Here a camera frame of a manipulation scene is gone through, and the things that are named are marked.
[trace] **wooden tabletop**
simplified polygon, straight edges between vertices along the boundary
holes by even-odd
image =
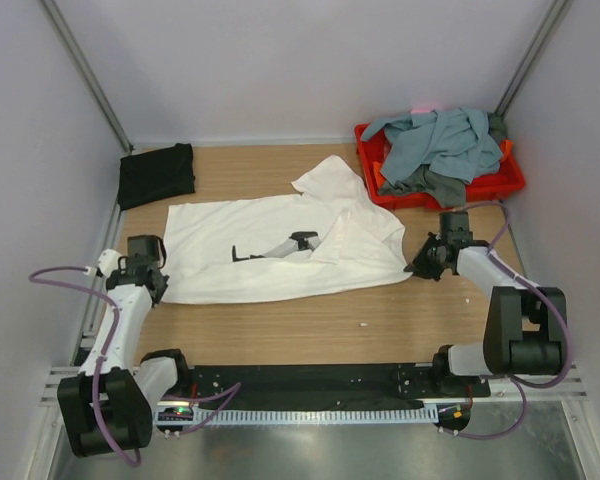
[[[294,193],[291,181],[329,155],[360,173],[354,145],[216,147],[194,150],[196,193],[126,212],[128,236],[162,236],[169,205]],[[405,258],[413,258],[438,213],[395,212],[406,226]],[[476,239],[491,240],[503,223],[497,207],[470,211]],[[511,237],[499,255],[519,268]],[[147,352],[180,348],[190,365],[428,362],[441,345],[482,340],[488,300],[471,282],[445,272],[440,282],[410,278],[396,285],[239,305],[162,303],[147,317],[136,361]]]

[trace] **wall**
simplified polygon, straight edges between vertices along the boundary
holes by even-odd
[[[340,141],[494,109],[550,0],[58,0],[132,142]]]
[[[76,295],[27,275],[93,259],[120,154],[37,3],[0,1],[0,479],[24,460],[49,369],[80,326]]]
[[[508,117],[527,189],[514,232],[529,273],[567,294],[600,419],[600,0],[574,2]]]

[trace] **red plastic bin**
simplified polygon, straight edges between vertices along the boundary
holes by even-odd
[[[443,210],[440,204],[428,193],[413,193],[404,197],[394,195],[378,195],[376,179],[373,175],[373,162],[382,163],[386,138],[380,130],[368,142],[360,140],[362,132],[369,124],[357,125],[355,128],[358,155],[364,172],[364,182],[369,191],[371,201],[388,210],[398,208],[426,207]],[[525,186],[524,176],[513,154],[507,155],[500,163],[500,171],[476,178],[467,185],[467,203],[483,200],[500,200]]]

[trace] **pile of clothes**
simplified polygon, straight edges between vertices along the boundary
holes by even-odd
[[[441,207],[464,205],[466,185],[497,173],[513,145],[502,117],[474,108],[379,118],[361,139],[380,130],[388,145],[384,162],[374,163],[378,194],[424,192]]]

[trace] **teal cloth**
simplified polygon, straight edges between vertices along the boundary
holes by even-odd
[[[420,165],[465,183],[500,169],[502,152],[489,136],[482,110],[456,108],[379,118],[366,128],[362,140],[382,129],[391,152],[380,171],[392,185],[408,179]]]

